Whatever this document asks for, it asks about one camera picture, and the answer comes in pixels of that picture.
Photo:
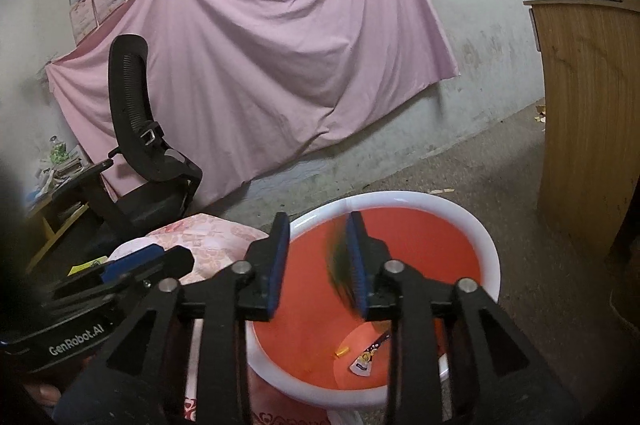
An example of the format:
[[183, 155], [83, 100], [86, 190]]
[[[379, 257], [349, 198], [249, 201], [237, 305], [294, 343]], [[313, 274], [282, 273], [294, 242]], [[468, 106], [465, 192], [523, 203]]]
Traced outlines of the person's left hand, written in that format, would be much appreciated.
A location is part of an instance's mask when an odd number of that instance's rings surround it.
[[48, 384], [25, 384], [24, 388], [32, 396], [38, 405], [46, 408], [53, 408], [61, 399], [61, 392], [54, 386]]

